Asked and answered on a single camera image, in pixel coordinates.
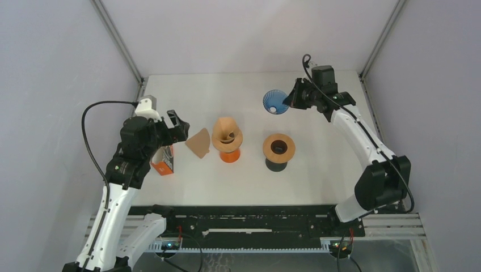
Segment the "red black carafe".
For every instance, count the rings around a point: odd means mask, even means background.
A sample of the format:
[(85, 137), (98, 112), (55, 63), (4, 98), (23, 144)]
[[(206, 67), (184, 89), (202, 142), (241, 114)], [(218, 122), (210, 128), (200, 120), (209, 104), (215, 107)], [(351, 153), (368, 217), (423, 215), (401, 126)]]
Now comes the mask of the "red black carafe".
[[(271, 143), (271, 151), (276, 155), (282, 155), (286, 153), (287, 149), (287, 144), (282, 140), (275, 140)], [(269, 170), (273, 172), (281, 172), (286, 168), (288, 163), (275, 163), (266, 158), (265, 164)]]

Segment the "blue glass dripper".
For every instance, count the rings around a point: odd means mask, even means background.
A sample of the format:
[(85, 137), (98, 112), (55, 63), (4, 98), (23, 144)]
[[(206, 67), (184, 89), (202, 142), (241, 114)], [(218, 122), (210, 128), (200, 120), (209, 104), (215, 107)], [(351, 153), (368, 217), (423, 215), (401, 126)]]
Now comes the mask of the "blue glass dripper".
[(270, 114), (283, 114), (289, 109), (289, 106), (284, 104), (287, 97), (281, 90), (270, 90), (263, 97), (263, 107)]

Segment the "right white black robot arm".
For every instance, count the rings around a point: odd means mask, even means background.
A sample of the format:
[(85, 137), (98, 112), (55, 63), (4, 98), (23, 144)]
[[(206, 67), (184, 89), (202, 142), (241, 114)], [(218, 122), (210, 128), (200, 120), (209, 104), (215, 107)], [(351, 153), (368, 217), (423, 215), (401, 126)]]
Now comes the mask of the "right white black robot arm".
[(297, 78), (283, 103), (296, 109), (316, 108), (342, 133), (364, 169), (353, 196), (331, 209), (327, 223), (333, 235), (344, 235), (351, 221), (412, 196), (411, 162), (386, 147), (366, 124), (354, 98), (338, 91), (332, 66), (313, 67), (306, 77)]

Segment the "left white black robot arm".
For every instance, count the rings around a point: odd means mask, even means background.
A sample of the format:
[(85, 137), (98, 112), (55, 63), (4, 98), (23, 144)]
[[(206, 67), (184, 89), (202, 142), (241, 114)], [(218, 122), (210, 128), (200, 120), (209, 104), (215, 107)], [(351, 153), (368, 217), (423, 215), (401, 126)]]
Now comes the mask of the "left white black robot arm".
[(176, 232), (175, 218), (155, 214), (128, 237), (124, 249), (119, 248), (132, 201), (150, 171), (152, 157), (161, 147), (188, 138), (189, 123), (174, 110), (167, 111), (167, 115), (172, 127), (166, 125), (163, 117), (155, 120), (137, 115), (124, 121), (121, 141), (106, 166), (106, 184), (92, 231), (77, 259), (65, 264), (63, 271), (132, 271), (156, 236), (171, 236)]

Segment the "wooden dripper ring holder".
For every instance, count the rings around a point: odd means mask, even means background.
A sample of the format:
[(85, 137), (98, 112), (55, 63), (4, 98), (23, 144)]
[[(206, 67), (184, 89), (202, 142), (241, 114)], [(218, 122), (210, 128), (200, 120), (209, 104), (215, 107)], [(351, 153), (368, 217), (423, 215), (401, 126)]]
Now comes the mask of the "wooden dripper ring holder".
[(222, 143), (219, 139), (212, 136), (212, 145), (219, 152), (232, 153), (240, 148), (243, 142), (243, 135), (238, 134), (230, 143)]

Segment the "brown paper coffee filter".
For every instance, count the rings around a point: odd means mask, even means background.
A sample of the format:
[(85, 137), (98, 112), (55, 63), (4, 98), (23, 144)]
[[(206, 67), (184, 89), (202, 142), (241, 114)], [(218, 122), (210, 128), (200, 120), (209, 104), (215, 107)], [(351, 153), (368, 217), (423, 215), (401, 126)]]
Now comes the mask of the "brown paper coffee filter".
[(206, 128), (202, 128), (197, 134), (185, 141), (185, 145), (200, 159), (209, 153), (210, 134)]
[(238, 134), (243, 135), (236, 120), (232, 117), (220, 117), (214, 124), (212, 132), (212, 136), (222, 143), (232, 142)]

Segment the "orange glass carafe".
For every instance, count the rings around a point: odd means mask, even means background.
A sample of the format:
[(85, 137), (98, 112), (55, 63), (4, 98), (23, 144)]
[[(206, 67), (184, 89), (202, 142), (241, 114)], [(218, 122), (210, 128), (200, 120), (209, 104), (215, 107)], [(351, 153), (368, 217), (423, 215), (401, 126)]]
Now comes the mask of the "orange glass carafe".
[(236, 162), (241, 155), (240, 149), (236, 149), (233, 152), (220, 152), (220, 158), (225, 163), (234, 163)]

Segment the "orange coffee filter box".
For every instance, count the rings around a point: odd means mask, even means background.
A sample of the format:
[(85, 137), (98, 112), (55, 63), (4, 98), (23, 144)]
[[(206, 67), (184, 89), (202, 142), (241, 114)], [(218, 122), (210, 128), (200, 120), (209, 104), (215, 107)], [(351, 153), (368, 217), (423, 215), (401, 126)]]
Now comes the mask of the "orange coffee filter box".
[(150, 161), (151, 167), (161, 176), (174, 173), (174, 149), (173, 146), (160, 147)]

